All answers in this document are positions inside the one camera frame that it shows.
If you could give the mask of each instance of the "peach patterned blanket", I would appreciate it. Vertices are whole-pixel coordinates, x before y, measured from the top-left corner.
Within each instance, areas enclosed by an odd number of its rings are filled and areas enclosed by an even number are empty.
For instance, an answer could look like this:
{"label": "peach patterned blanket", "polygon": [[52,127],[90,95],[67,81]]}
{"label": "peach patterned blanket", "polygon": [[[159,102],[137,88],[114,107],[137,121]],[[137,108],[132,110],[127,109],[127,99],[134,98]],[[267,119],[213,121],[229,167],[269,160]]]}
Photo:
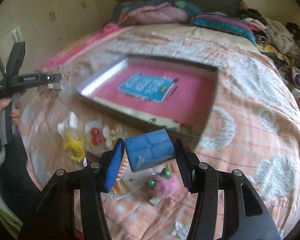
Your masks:
{"label": "peach patterned blanket", "polygon": [[[74,88],[92,72],[121,53],[160,55],[218,67],[219,80],[212,114],[194,152],[215,169],[242,170],[268,207],[282,236],[300,218],[300,111],[281,81],[273,62],[247,39],[182,25],[138,26],[98,44],[66,65],[53,69],[65,75],[57,99],[36,96],[25,108],[19,127],[28,172],[39,188],[59,168],[80,169],[61,151],[57,123],[69,111],[85,121],[102,117],[120,122],[86,106]],[[141,133],[127,126],[129,135]],[[178,174],[175,160],[168,166]],[[104,194],[103,204],[113,239],[186,239],[196,195],[185,188],[156,206],[145,193]],[[219,196],[215,238],[221,237],[223,197]],[[77,227],[80,229],[76,210]]]}

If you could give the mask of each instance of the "pink pom-pom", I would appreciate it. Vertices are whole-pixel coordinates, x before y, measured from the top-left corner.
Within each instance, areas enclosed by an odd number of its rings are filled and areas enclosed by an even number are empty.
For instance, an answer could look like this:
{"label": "pink pom-pom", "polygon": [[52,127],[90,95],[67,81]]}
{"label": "pink pom-pom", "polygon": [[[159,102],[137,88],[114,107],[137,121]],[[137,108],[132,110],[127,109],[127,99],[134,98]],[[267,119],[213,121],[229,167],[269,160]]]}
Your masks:
{"label": "pink pom-pom", "polygon": [[154,197],[167,198],[171,197],[179,190],[179,181],[175,175],[171,175],[169,179],[162,176],[155,177]]}

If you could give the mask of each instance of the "green bead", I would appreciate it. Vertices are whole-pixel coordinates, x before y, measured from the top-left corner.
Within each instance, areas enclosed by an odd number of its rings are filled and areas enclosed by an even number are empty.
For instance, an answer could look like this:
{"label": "green bead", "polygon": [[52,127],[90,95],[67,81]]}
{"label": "green bead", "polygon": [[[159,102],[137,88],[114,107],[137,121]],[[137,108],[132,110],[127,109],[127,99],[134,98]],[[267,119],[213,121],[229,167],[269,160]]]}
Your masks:
{"label": "green bead", "polygon": [[161,171],[162,176],[164,176],[166,179],[169,179],[171,177],[171,171],[169,168],[165,167],[162,171]]}
{"label": "green bead", "polygon": [[154,188],[155,187],[155,180],[154,179],[148,179],[146,182],[146,185],[150,188]]}

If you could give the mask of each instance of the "silver bolt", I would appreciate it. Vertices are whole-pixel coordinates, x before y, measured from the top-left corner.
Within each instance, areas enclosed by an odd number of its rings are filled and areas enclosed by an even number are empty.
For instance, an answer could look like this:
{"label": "silver bolt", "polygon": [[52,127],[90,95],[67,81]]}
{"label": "silver bolt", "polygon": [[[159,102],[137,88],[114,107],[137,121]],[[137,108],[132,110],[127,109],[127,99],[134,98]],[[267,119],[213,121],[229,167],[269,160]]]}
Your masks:
{"label": "silver bolt", "polygon": [[100,167],[100,164],[99,163],[91,163],[90,167],[93,168],[93,169],[97,169],[97,168]]}
{"label": "silver bolt", "polygon": [[242,175],[242,171],[240,171],[240,170],[234,170],[233,173],[238,177],[240,177]]}
{"label": "silver bolt", "polygon": [[204,170],[204,169],[208,168],[208,164],[207,164],[207,163],[199,163],[199,164],[198,164],[198,167],[199,167],[200,169]]}
{"label": "silver bolt", "polygon": [[63,174],[65,174],[65,170],[64,169],[59,169],[59,170],[57,170],[56,174],[58,176],[62,176]]}

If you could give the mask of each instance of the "person's leg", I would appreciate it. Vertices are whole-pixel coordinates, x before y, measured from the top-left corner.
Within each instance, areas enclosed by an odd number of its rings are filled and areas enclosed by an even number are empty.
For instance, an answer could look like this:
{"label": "person's leg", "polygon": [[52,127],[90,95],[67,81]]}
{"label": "person's leg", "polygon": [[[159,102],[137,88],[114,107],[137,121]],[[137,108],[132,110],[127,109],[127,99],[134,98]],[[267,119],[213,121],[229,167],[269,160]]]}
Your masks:
{"label": "person's leg", "polygon": [[6,159],[0,168],[0,194],[11,211],[24,222],[40,190],[26,170],[27,154],[21,137],[13,137],[5,150]]}

